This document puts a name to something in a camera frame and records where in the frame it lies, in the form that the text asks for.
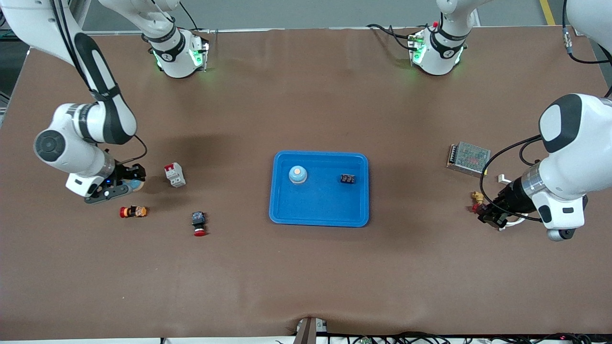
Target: connector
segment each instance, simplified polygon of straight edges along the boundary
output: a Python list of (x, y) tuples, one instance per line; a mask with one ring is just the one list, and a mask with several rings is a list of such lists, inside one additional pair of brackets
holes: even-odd
[(565, 51), (568, 54), (573, 54), (572, 36), (567, 28), (563, 28), (563, 42), (565, 43)]
[(474, 202), (476, 202), (476, 204), (482, 204), (485, 202), (485, 195), (475, 191), (472, 192), (472, 199), (474, 200)]
[(423, 61), (423, 55), (427, 51), (427, 45), (425, 44), (425, 31), (421, 30), (415, 34), (409, 35), (408, 47), (411, 49), (411, 63), (420, 64)]
[(485, 202), (485, 195), (480, 192), (472, 192), (472, 199), (474, 200), (474, 205), (472, 206), (472, 212), (477, 213), (478, 207), (483, 205)]

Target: cylindrical object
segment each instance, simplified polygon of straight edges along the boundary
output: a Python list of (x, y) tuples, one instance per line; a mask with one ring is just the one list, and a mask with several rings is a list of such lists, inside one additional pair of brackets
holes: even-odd
[(206, 230), (204, 230), (204, 227), (202, 227), (202, 228), (196, 227), (193, 230), (193, 235), (194, 236), (205, 236), (206, 235)]
[(121, 207), (119, 209), (119, 216), (122, 219), (126, 217), (145, 217), (147, 216), (147, 208), (137, 206)]
[(546, 234), (552, 241), (561, 242), (571, 239), (573, 237), (574, 230), (548, 230)]
[(308, 173), (304, 167), (293, 166), (289, 170), (289, 180), (293, 184), (301, 184), (306, 181), (306, 178), (308, 178)]

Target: plastic tray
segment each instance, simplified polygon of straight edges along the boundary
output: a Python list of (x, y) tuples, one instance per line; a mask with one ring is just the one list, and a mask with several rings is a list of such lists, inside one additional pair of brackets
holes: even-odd
[[(293, 184), (289, 171), (302, 166), (308, 177)], [(342, 174), (354, 184), (340, 182)], [(368, 159), (360, 153), (280, 151), (274, 157), (270, 219), (289, 225), (363, 227), (370, 218)]]

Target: black cable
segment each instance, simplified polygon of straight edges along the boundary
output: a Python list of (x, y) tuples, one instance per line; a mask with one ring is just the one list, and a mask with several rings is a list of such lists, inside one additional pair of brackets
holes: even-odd
[(416, 338), (416, 339), (415, 339), (415, 340), (413, 340), (413, 341), (408, 341), (408, 343), (413, 344), (413, 343), (418, 342), (419, 340), (425, 340), (427, 343), (429, 343), (429, 344), (433, 344), (433, 342), (432, 342), (431, 340), (429, 340), (429, 338)]
[[(603, 54), (608, 58), (608, 60), (610, 62), (610, 65), (612, 65), (612, 55), (610, 55), (610, 52), (608, 50), (604, 49), (601, 45), (599, 47), (602, 49)], [(612, 94), (612, 85), (608, 89), (608, 92), (606, 93), (606, 95), (603, 96), (603, 97), (604, 98), (608, 98), (611, 94)]]
[(146, 144), (145, 144), (145, 143), (144, 143), (144, 142), (143, 142), (143, 141), (140, 139), (140, 137), (138, 137), (138, 135), (134, 135), (134, 137), (135, 137), (135, 138), (136, 138), (138, 141), (140, 141), (140, 143), (143, 145), (143, 147), (144, 147), (144, 153), (142, 153), (142, 154), (141, 154), (141, 155), (139, 155), (138, 157), (131, 158), (131, 159), (127, 159), (127, 160), (125, 160), (125, 161), (120, 162), (120, 164), (121, 164), (121, 165), (123, 165), (123, 164), (125, 164), (125, 163), (132, 162), (132, 161), (136, 161), (136, 160), (138, 160), (138, 159), (140, 159), (140, 158), (144, 157), (145, 155), (147, 155), (147, 152), (149, 151), (149, 149), (147, 148), (147, 145), (146, 145)]
[(370, 25), (366, 25), (365, 27), (366, 28), (377, 28), (377, 29), (380, 29), (382, 32), (386, 33), (387, 35), (397, 36), (398, 38), (402, 38), (402, 39), (408, 39), (408, 36), (398, 35), (398, 34), (394, 35), (393, 33), (391, 33), (391, 31), (385, 29), (384, 27), (382, 27), (382, 26), (380, 26), (378, 24), (370, 24)]
[(560, 333), (549, 334), (549, 335), (547, 335), (544, 338), (541, 338), (541, 339), (538, 339), (538, 340), (532, 342), (532, 344), (539, 344), (540, 342), (542, 342), (544, 340), (547, 340), (547, 339), (551, 339), (551, 338), (554, 338), (555, 340), (559, 340), (562, 337), (565, 340), (567, 340), (569, 338), (572, 341), (573, 344), (587, 344), (587, 343), (591, 342), (591, 339), (589, 338), (588, 335), (584, 335), (584, 334), (575, 335), (575, 334), (572, 334), (572, 333), (563, 333), (563, 332), (560, 332)]
[(181, 7), (183, 8), (183, 11), (185, 11), (185, 13), (189, 17), (189, 19), (192, 21), (193, 29), (194, 30), (199, 30), (198, 26), (195, 24), (195, 20), (193, 20), (193, 17), (189, 14), (189, 11), (185, 8), (185, 5), (183, 5), (182, 2), (180, 2), (180, 4), (181, 4)]
[(389, 31), (391, 31), (391, 34), (392, 34), (392, 35), (393, 35), (393, 37), (395, 38), (395, 41), (396, 41), (396, 42), (397, 42), (399, 45), (401, 45), (401, 47), (402, 47), (402, 48), (404, 48), (404, 49), (406, 49), (406, 50), (410, 50), (410, 51), (416, 51), (416, 49), (415, 49), (415, 48), (409, 47), (409, 46), (407, 46), (407, 45), (403, 45), (403, 44), (400, 42), (400, 40), (399, 40), (398, 36), (396, 35), (395, 31), (393, 31), (393, 26), (389, 25)]
[(506, 210), (506, 209), (504, 209), (504, 208), (502, 208), (502, 207), (498, 206), (498, 205), (497, 205), (497, 204), (495, 204), (493, 201), (491, 201), (491, 198), (489, 198), (489, 196), (487, 196), (487, 193), (485, 192), (485, 189), (484, 189), (484, 187), (482, 186), (482, 182), (483, 182), (484, 177), (485, 177), (485, 172), (486, 172), (487, 168), (489, 167), (489, 165), (491, 165), (491, 162), (493, 162), (493, 160), (495, 160), (495, 158), (499, 157), (501, 154), (503, 154), (503, 153), (505, 153), (505, 152), (507, 152), (507, 151), (511, 150), (511, 149), (512, 149), (512, 148), (514, 148), (514, 147), (518, 147), (518, 146), (520, 146), (520, 145), (522, 145), (522, 144), (525, 144), (525, 143), (527, 143), (527, 142), (529, 142), (529, 141), (531, 141), (531, 140), (535, 140), (536, 138), (538, 138), (538, 136), (539, 136), (539, 135), (536, 135), (536, 136), (534, 136), (534, 137), (530, 137), (530, 138), (528, 138), (528, 139), (525, 139), (525, 140), (523, 140), (523, 141), (521, 141), (521, 142), (517, 142), (517, 143), (515, 143), (515, 144), (512, 144), (512, 145), (510, 145), (510, 146), (508, 146), (508, 147), (506, 147), (506, 148), (502, 149), (501, 151), (497, 152), (497, 153), (496, 153), (494, 156), (492, 156), (492, 157), (491, 157), (491, 159), (489, 159), (489, 161), (487, 161), (487, 163), (485, 164), (485, 167), (482, 169), (482, 173), (480, 174), (480, 192), (482, 193), (482, 195), (485, 197), (485, 199), (486, 199), (486, 200), (487, 200), (489, 203), (491, 203), (491, 204), (492, 204), (494, 207), (498, 208), (499, 210), (501, 210), (501, 211), (503, 211), (503, 212), (505, 212), (505, 213), (508, 213), (508, 214), (510, 214), (510, 215), (513, 215), (513, 216), (520, 217), (520, 218), (525, 219), (525, 220), (536, 221), (536, 222), (542, 222), (542, 219), (538, 219), (538, 218), (536, 218), (536, 217), (525, 216), (525, 215), (523, 215), (523, 214), (517, 214), (516, 212), (511, 212), (511, 211), (508, 211), (508, 210)]
[(74, 64), (76, 71), (78, 72), (79, 76), (81, 77), (81, 79), (83, 79), (83, 81), (85, 82), (85, 85), (87, 85), (88, 89), (91, 91), (91, 88), (89, 87), (89, 83), (87, 81), (87, 78), (85, 77), (85, 74), (83, 72), (83, 69), (81, 68), (81, 64), (78, 62), (78, 58), (77, 58), (77, 53), (74, 49), (74, 46), (72, 45), (72, 38), (70, 36), (70, 31), (68, 30), (68, 24), (66, 22), (66, 17), (65, 17), (65, 13), (64, 13), (64, 8), (61, 5), (60, 2), (60, 6), (59, 6), (59, 10), (58, 10), (58, 6), (55, 3), (56, 0), (50, 0), (51, 2), (51, 9), (53, 10), (53, 15), (55, 16), (55, 21), (58, 24), (58, 31), (60, 33), (60, 36), (62, 36), (62, 40), (64, 41), (64, 45), (66, 47), (66, 50), (68, 51), (68, 55), (70, 56), (70, 59), (72, 60), (72, 63)]
[(523, 151), (525, 150), (525, 148), (527, 148), (527, 146), (529, 146), (530, 144), (534, 143), (534, 142), (538, 142), (541, 141), (542, 137), (538, 137), (537, 139), (533, 140), (533, 141), (529, 141), (527, 143), (525, 143), (523, 145), (523, 147), (521, 147), (521, 149), (518, 151), (518, 158), (521, 159), (521, 161), (523, 162), (523, 164), (527, 165), (527, 166), (533, 166), (535, 165), (538, 160), (536, 160), (534, 163), (528, 162), (527, 160), (525, 160), (525, 158), (523, 157)]
[(157, 8), (157, 10), (159, 11), (159, 13), (161, 13), (161, 14), (163, 15), (163, 17), (164, 17), (164, 18), (166, 18), (166, 19), (167, 19), (167, 20), (168, 20), (170, 23), (174, 24), (174, 22), (176, 21), (176, 20), (174, 20), (174, 18), (173, 18), (173, 19), (170, 19), (170, 18), (166, 17), (166, 16), (163, 14), (163, 11), (162, 11), (162, 10), (159, 8), (159, 6), (158, 6), (158, 5), (155, 3), (155, 0), (151, 0), (151, 2), (153, 2), (153, 5), (155, 5), (155, 8)]
[[(566, 16), (567, 16), (567, 0), (563, 0), (563, 13), (562, 13), (562, 15), (561, 15), (561, 26), (562, 26), (564, 29), (566, 29), (566, 28), (567, 28), (567, 25), (566, 25), (566, 23), (565, 23), (565, 17), (566, 17)], [(573, 53), (567, 53), (567, 54), (568, 54), (568, 55), (570, 56), (570, 58), (572, 58), (574, 61), (576, 61), (576, 62), (580, 62), (580, 63), (583, 63), (583, 64), (601, 64), (601, 63), (608, 63), (608, 62), (612, 63), (612, 60), (610, 60), (610, 58), (608, 58), (608, 61), (584, 61), (584, 60), (581, 60), (581, 59), (576, 58), (576, 57), (573, 55)]]
[(490, 338), (491, 341), (493, 340), (503, 340), (506, 343), (511, 343), (511, 344), (533, 344), (529, 339), (522, 337), (520, 335), (514, 337), (514, 338), (508, 338), (506, 336), (503, 335), (496, 335), (492, 338)]

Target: robotic arm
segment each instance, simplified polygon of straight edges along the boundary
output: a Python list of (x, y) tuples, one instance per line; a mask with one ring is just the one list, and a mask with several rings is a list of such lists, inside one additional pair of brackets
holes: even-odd
[[(611, 1), (569, 0), (567, 16), (577, 30), (612, 49)], [(511, 213), (537, 211), (548, 237), (563, 241), (584, 225), (586, 194), (612, 186), (612, 100), (565, 95), (544, 111), (539, 129), (549, 156), (476, 212), (481, 222), (503, 228)]]
[(474, 27), (473, 11), (492, 0), (437, 0), (440, 22), (408, 37), (410, 60), (432, 75), (450, 72)]
[(84, 34), (62, 0), (0, 0), (15, 34), (32, 47), (76, 67), (96, 102), (63, 104), (34, 151), (47, 165), (69, 173), (66, 187), (87, 203), (128, 195), (145, 180), (136, 164), (127, 168), (98, 143), (124, 144), (136, 134), (136, 119), (95, 41)]
[(99, 0), (121, 14), (143, 32), (151, 44), (158, 67), (168, 76), (185, 78), (199, 69), (206, 70), (208, 41), (176, 27), (164, 11), (174, 10), (179, 0)]

